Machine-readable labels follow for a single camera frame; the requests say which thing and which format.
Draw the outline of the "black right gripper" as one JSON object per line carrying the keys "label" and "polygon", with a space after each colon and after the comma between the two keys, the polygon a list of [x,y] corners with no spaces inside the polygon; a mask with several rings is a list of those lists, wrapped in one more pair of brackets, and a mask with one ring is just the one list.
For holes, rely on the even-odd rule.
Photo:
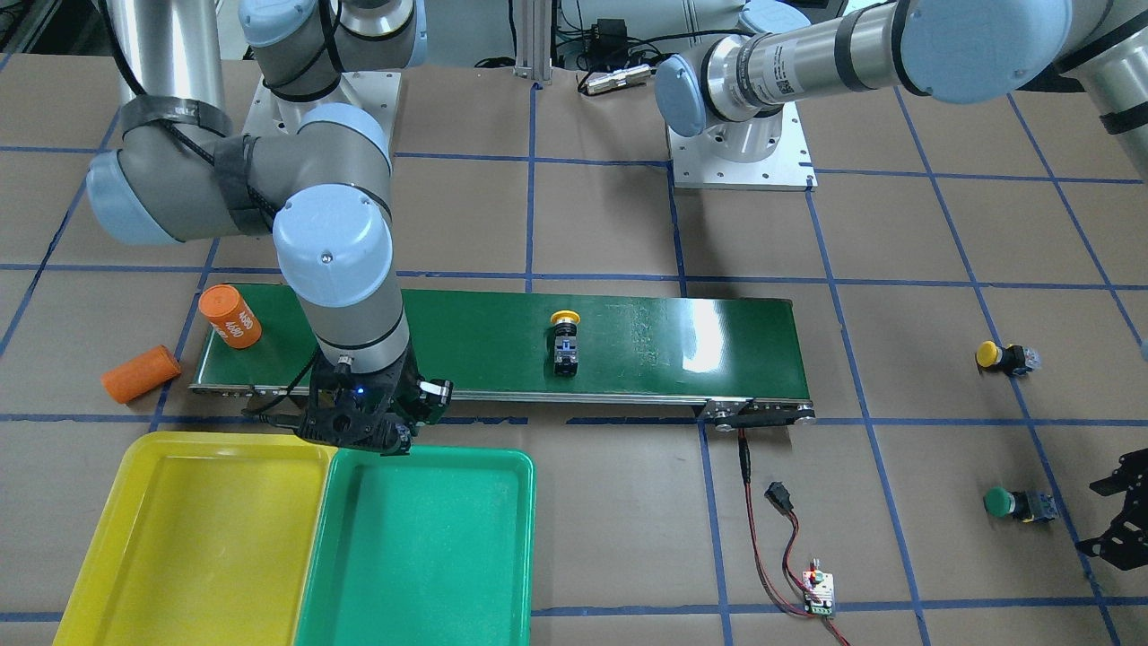
{"label": "black right gripper", "polygon": [[371,373],[352,372],[348,359],[329,363],[320,355],[294,434],[311,444],[406,456],[422,426],[437,423],[452,397],[450,380],[422,378],[411,349]]}

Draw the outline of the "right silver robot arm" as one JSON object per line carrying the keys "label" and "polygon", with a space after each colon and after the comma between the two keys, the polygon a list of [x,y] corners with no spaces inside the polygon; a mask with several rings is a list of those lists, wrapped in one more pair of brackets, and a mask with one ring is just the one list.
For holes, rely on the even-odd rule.
{"label": "right silver robot arm", "polygon": [[389,137],[348,73],[417,65],[419,1],[242,1],[287,134],[239,135],[224,109],[210,1],[99,1],[124,84],[118,150],[90,164],[91,209],[127,246],[270,236],[316,340],[305,408],[270,423],[332,447],[404,456],[447,413],[417,367],[391,232]]}

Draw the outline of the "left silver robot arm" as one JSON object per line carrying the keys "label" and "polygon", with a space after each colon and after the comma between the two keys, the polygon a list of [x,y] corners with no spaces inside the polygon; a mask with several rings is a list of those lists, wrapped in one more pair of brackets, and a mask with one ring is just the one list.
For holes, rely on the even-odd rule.
{"label": "left silver robot arm", "polygon": [[1102,180],[1116,150],[1145,172],[1145,1],[887,1],[673,55],[656,100],[680,137],[827,102],[810,216],[885,438],[1007,431],[1062,496],[1057,428],[1145,418],[1120,298],[1145,247],[1088,229],[1145,216]]}

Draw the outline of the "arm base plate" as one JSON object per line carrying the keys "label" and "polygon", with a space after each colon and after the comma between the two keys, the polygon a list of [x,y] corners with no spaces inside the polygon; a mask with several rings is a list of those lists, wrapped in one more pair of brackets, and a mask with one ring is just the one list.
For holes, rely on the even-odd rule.
{"label": "arm base plate", "polygon": [[665,131],[674,184],[688,189],[815,189],[819,180],[796,103],[697,137]]}
{"label": "arm base plate", "polygon": [[352,71],[342,73],[342,81],[327,98],[309,102],[292,102],[256,84],[243,126],[239,134],[253,137],[294,135],[303,116],[318,106],[333,102],[355,106],[372,115],[386,137],[395,135],[395,122],[400,107],[402,75],[398,71]]}

